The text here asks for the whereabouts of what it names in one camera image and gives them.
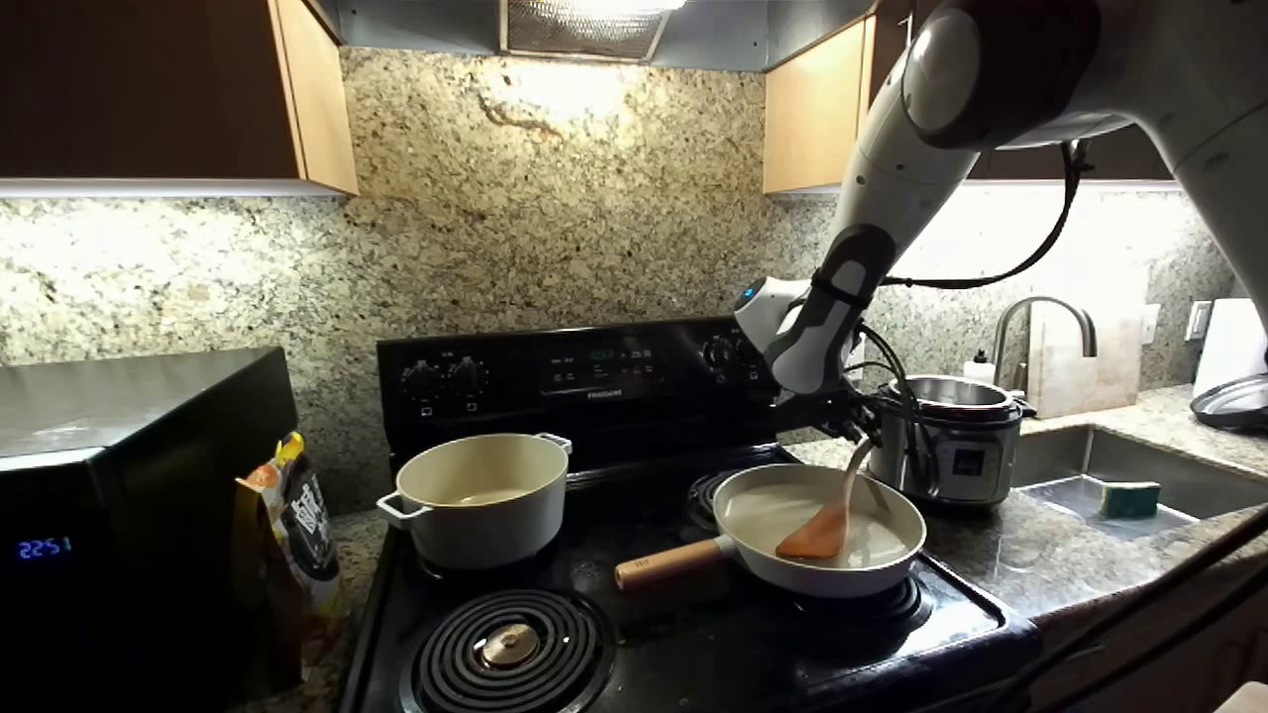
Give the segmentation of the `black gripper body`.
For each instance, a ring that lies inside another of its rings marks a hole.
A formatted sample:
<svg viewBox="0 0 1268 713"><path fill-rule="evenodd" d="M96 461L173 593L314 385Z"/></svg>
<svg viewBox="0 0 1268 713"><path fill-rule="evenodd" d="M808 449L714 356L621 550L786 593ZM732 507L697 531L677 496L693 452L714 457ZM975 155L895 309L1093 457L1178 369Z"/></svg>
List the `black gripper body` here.
<svg viewBox="0 0 1268 713"><path fill-rule="evenodd" d="M775 432L816 428L850 443L878 436L878 412L857 387L829 387L816 398L780 394L769 408Z"/></svg>

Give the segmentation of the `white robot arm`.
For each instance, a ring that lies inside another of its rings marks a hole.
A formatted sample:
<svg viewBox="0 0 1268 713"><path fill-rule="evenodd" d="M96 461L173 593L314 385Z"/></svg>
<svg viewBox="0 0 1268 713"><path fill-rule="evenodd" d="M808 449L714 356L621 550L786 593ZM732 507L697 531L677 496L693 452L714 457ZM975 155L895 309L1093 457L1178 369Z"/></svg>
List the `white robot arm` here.
<svg viewBox="0 0 1268 713"><path fill-rule="evenodd" d="M1123 126L1154 142L1268 315L1268 0L943 0L865 114L819 266L736 307L775 385L773 416L865 420L840 356L984 155Z"/></svg>

